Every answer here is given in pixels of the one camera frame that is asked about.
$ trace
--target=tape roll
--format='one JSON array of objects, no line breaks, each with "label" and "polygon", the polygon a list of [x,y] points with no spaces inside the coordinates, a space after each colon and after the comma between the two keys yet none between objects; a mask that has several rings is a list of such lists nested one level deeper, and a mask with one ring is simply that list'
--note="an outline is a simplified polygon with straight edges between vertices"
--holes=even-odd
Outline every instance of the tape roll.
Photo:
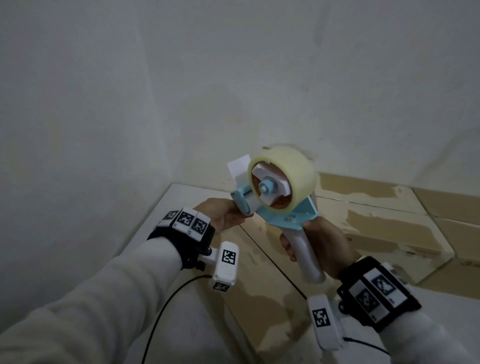
[{"label": "tape roll", "polygon": [[[260,162],[275,164],[288,178],[292,195],[287,207],[273,208],[260,200],[257,189],[252,181],[252,169]],[[316,173],[308,159],[298,150],[288,146],[276,146],[272,149],[264,150],[261,154],[253,158],[248,165],[248,178],[252,191],[261,201],[262,205],[279,214],[288,213],[293,210],[314,191],[317,182]]]}]

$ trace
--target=white sleeve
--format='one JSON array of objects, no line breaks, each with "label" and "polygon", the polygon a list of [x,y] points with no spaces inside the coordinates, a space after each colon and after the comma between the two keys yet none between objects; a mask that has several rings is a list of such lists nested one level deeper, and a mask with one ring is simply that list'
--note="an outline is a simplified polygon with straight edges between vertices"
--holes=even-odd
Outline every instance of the white sleeve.
[{"label": "white sleeve", "polygon": [[422,310],[404,313],[379,335],[393,364],[478,363]]},{"label": "white sleeve", "polygon": [[112,259],[62,299],[0,336],[0,363],[121,363],[181,270],[165,238]]}]

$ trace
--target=forearm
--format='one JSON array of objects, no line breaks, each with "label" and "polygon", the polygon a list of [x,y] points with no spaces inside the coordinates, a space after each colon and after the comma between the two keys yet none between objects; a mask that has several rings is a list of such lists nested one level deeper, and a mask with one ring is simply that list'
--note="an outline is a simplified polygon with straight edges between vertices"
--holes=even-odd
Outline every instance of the forearm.
[{"label": "forearm", "polygon": [[422,310],[404,313],[379,335],[393,364],[477,363],[460,343]]},{"label": "forearm", "polygon": [[121,362],[151,324],[181,265],[168,240],[148,240],[5,331],[0,362]]}]

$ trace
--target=hand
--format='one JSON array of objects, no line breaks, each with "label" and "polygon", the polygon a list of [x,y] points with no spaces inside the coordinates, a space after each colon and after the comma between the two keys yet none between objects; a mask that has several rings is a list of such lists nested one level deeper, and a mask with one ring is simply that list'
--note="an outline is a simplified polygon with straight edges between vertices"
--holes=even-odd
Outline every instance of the hand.
[{"label": "hand", "polygon": [[[323,217],[317,217],[303,224],[305,234],[312,245],[322,269],[332,278],[360,259],[361,255],[355,251],[347,241],[342,230]],[[296,262],[295,252],[284,234],[280,235],[280,243]]]},{"label": "hand", "polygon": [[215,228],[216,233],[240,225],[248,217],[242,214],[235,202],[227,198],[209,198],[195,207],[194,210],[207,215],[211,219],[210,225]]}]

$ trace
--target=black wristband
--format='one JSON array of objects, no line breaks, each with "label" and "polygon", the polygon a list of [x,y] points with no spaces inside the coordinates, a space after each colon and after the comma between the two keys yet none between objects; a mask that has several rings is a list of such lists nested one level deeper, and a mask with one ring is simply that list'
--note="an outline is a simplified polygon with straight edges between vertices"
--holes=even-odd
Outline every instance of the black wristband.
[{"label": "black wristband", "polygon": [[204,216],[201,219],[185,213],[192,216],[189,225],[182,223],[185,232],[176,230],[174,225],[176,225],[177,219],[182,217],[182,211],[186,209],[170,211],[155,227],[147,240],[159,237],[168,239],[180,254],[182,269],[191,269],[197,266],[198,254],[208,255],[215,228],[210,225],[209,218]]},{"label": "black wristband", "polygon": [[343,309],[364,326],[382,331],[404,312],[416,311],[420,303],[408,284],[393,268],[371,256],[352,264],[339,274],[337,290]]}]

